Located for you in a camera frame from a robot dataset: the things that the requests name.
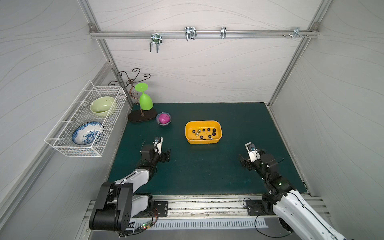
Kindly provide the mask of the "yellow plastic storage box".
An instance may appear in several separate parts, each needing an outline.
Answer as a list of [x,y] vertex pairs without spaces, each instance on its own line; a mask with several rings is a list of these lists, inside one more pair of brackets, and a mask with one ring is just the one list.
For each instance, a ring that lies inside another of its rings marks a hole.
[[[198,129],[201,130],[199,136],[196,136]],[[216,129],[216,135],[212,136],[212,139],[208,138],[208,135],[212,135],[213,129]],[[200,145],[200,144],[216,144],[218,143],[223,136],[222,128],[219,122],[217,121],[190,121],[185,126],[185,137],[189,144],[191,145]]]

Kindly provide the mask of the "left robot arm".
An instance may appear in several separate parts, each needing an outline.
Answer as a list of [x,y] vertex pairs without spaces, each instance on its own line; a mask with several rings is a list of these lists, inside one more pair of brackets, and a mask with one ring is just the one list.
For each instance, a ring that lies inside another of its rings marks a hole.
[[161,144],[145,145],[141,159],[132,173],[114,182],[104,182],[89,220],[94,231],[111,231],[128,234],[131,218],[144,211],[153,210],[151,194],[136,194],[157,173],[157,164],[171,159],[171,150],[161,151]]

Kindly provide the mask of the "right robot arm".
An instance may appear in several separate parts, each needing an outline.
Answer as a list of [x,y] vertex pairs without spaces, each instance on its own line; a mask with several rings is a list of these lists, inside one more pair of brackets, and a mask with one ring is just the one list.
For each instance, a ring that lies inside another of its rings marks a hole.
[[345,240],[346,238],[324,220],[304,199],[300,192],[283,177],[279,162],[265,152],[249,151],[246,159],[240,156],[242,167],[256,171],[267,192],[260,201],[245,200],[250,215],[279,217],[288,234],[295,233],[302,240]]

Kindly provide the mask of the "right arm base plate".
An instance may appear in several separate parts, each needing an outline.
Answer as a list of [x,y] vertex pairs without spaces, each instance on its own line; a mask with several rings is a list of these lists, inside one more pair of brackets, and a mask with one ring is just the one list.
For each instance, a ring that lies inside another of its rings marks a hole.
[[267,200],[251,200],[245,198],[243,206],[247,209],[248,216],[273,216],[273,206]]

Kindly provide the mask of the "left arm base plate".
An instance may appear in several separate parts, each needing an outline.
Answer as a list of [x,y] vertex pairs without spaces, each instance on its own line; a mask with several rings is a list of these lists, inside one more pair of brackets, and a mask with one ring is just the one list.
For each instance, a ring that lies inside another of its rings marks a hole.
[[169,202],[154,201],[146,210],[139,212],[135,218],[166,218],[168,216]]

